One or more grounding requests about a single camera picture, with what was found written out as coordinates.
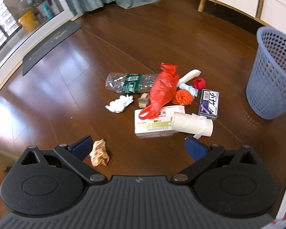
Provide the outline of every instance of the blue trash can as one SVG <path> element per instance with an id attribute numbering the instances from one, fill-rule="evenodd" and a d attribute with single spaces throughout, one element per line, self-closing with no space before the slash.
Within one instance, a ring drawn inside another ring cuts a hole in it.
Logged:
<path id="1" fill-rule="evenodd" d="M 286 112 L 286 35 L 260 27 L 256 37 L 259 46 L 246 95 L 254 112 L 271 120 Z"/>

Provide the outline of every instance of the toilet paper roll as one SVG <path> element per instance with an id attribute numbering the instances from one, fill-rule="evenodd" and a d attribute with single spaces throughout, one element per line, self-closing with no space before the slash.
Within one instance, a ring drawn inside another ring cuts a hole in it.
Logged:
<path id="1" fill-rule="evenodd" d="M 191 70 L 189 73 L 185 74 L 182 78 L 179 79 L 177 82 L 177 87 L 181 83 L 187 83 L 188 81 L 192 80 L 194 77 L 198 77 L 201 74 L 201 71 L 198 69 Z"/>
<path id="2" fill-rule="evenodd" d="M 213 121 L 204 116 L 196 114 L 173 113 L 172 130 L 211 136 L 213 132 Z"/>

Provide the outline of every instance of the white cardboard tube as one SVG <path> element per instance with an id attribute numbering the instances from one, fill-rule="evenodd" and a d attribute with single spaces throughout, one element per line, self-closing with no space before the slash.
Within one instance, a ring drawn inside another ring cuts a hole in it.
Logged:
<path id="1" fill-rule="evenodd" d="M 202 136 L 211 136 L 213 132 L 213 121 L 196 114 L 173 113 L 172 130 L 192 134 L 201 133 Z"/>
<path id="2" fill-rule="evenodd" d="M 182 78 L 179 79 L 177 83 L 177 87 L 179 87 L 180 83 L 187 83 L 192 80 L 194 77 L 198 77 L 201 74 L 201 71 L 198 69 L 191 70 L 189 73 L 185 74 Z"/>

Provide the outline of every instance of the ribbed gray panel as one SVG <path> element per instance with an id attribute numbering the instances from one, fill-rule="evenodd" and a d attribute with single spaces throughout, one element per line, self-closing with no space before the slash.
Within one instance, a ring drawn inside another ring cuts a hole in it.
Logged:
<path id="1" fill-rule="evenodd" d="M 166 177 L 114 176 L 91 186 L 74 207 L 45 218 L 12 213 L 0 220 L 0 229 L 259 229 L 273 218 L 231 219 L 203 207 L 187 186 Z"/>

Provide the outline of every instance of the yellow bucket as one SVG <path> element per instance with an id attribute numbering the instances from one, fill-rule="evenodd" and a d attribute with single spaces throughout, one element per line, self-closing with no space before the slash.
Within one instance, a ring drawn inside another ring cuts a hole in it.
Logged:
<path id="1" fill-rule="evenodd" d="M 39 22 L 36 20 L 36 17 L 34 15 L 34 12 L 32 9 L 30 9 L 28 12 L 26 12 L 19 20 L 18 22 L 25 28 L 25 30 L 28 31 L 28 33 L 34 31 L 36 27 L 38 27 Z"/>

